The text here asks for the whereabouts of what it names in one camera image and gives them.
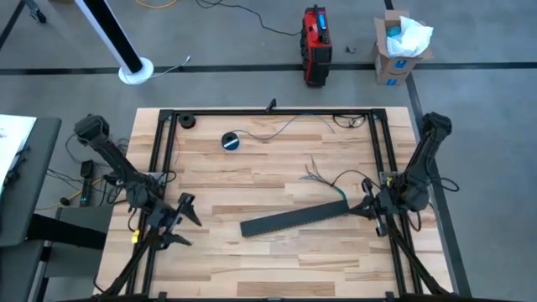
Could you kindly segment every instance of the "white pole base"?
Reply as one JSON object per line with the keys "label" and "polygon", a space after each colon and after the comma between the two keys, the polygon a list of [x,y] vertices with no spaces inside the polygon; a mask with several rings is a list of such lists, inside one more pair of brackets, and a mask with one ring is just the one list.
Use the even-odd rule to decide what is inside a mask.
{"label": "white pole base", "polygon": [[135,74],[127,74],[124,72],[125,70],[123,68],[120,68],[117,73],[119,75],[119,80],[127,85],[139,85],[149,80],[154,71],[153,63],[149,59],[142,57],[140,57],[140,60],[142,61],[143,66],[141,71]]}

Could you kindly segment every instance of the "table leg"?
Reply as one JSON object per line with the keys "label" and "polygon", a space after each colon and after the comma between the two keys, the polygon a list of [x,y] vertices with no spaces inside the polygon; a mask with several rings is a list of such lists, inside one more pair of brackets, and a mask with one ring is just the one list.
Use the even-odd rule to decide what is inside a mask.
{"label": "table leg", "polygon": [[102,250],[107,239],[107,234],[87,227],[76,226],[67,222],[34,214],[26,234],[26,239],[63,242],[78,247]]}

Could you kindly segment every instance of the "black foam strip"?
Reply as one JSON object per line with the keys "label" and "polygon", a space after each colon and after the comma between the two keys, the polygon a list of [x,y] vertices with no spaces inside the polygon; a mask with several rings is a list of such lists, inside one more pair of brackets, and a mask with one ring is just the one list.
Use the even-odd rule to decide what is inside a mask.
{"label": "black foam strip", "polygon": [[349,205],[346,200],[330,202],[320,206],[266,216],[250,221],[241,222],[243,237],[252,237],[269,232],[275,232],[307,223],[323,221],[328,218],[348,214]]}

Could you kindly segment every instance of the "red power station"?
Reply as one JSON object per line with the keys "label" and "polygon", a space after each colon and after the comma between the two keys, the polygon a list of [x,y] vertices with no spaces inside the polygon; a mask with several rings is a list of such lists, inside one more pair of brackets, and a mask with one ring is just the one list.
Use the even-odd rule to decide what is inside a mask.
{"label": "red power station", "polygon": [[332,43],[325,8],[314,5],[305,10],[300,53],[305,83],[313,87],[324,86],[332,61]]}

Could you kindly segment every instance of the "cable clip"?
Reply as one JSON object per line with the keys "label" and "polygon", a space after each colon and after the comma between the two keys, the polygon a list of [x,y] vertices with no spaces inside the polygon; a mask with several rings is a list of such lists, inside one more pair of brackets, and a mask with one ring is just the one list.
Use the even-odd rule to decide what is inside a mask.
{"label": "cable clip", "polygon": [[138,243],[139,238],[140,238],[140,230],[134,231],[133,236],[131,237],[131,243]]}
{"label": "cable clip", "polygon": [[265,109],[265,112],[267,114],[270,114],[272,113],[273,109],[277,106],[277,103],[276,103],[276,99],[272,99],[272,101],[270,101],[270,104],[268,105],[268,107]]}

